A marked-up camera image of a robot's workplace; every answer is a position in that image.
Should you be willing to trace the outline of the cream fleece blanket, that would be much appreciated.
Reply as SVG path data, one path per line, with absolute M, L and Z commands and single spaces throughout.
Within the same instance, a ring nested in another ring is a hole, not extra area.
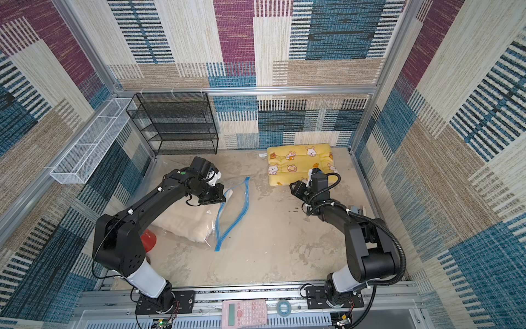
M 192 242 L 205 243 L 215 228 L 220 204 L 192 207 L 182 200 L 172 204 L 151 226 Z

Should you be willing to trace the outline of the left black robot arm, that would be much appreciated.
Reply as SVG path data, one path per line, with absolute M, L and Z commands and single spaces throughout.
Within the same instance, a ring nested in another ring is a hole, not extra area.
M 196 156 L 190 166 L 165 174 L 161 183 L 135 204 L 115 215 L 100 216 L 95 226 L 94 262 L 116 271 L 146 298 L 172 301 L 171 284 L 147 262 L 141 236 L 183 197 L 195 196 L 200 205 L 225 202 L 220 177 L 214 164 Z

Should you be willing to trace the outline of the clear vacuum bag blue zipper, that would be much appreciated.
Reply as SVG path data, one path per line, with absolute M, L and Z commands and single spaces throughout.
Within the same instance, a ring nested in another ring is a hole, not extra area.
M 224 202 L 221 203 L 215 220 L 215 252 L 220 252 L 234 228 L 248 213 L 250 177 L 235 177 L 223 183 Z

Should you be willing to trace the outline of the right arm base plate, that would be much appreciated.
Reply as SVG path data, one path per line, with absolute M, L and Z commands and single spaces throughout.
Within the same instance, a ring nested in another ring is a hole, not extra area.
M 309 309 L 364 307 L 364 300 L 358 293 L 338 293 L 311 284 L 305 284 L 299 292 Z

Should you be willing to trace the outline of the yellow cartoon print blanket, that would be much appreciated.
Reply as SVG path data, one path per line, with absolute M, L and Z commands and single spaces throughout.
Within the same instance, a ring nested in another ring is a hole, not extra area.
M 298 180 L 308 182 L 309 172 L 338 173 L 329 144 L 286 145 L 267 149 L 271 186 L 286 186 Z

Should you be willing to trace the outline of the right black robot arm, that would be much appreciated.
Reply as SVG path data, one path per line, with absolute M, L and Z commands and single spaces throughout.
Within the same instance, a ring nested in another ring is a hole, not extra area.
M 404 249 L 383 219 L 360 215 L 331 197 L 330 191 L 340 182 L 340 174 L 313 168 L 306 182 L 290 184 L 291 194 L 303 202 L 306 215 L 318 217 L 345 236 L 347 264 L 325 281 L 325 295 L 334 306 L 365 288 L 400 282 L 407 267 Z

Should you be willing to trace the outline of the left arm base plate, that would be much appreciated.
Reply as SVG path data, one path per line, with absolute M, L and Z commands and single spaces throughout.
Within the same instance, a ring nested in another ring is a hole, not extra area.
M 136 315 L 190 314 L 193 311 L 196 291 L 164 291 L 157 298 L 139 293 Z

